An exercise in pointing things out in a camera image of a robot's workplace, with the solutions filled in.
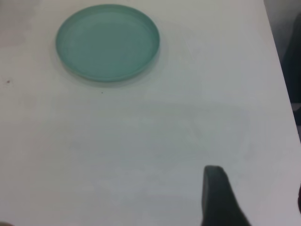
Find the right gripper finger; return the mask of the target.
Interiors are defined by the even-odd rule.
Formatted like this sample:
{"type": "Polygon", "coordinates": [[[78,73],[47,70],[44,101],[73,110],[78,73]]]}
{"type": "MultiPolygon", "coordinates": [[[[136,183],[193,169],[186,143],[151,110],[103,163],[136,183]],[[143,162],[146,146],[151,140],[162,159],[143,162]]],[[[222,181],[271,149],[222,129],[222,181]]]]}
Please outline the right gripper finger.
{"type": "Polygon", "coordinates": [[[249,226],[229,178],[220,166],[204,168],[202,189],[202,226],[249,226]]]}

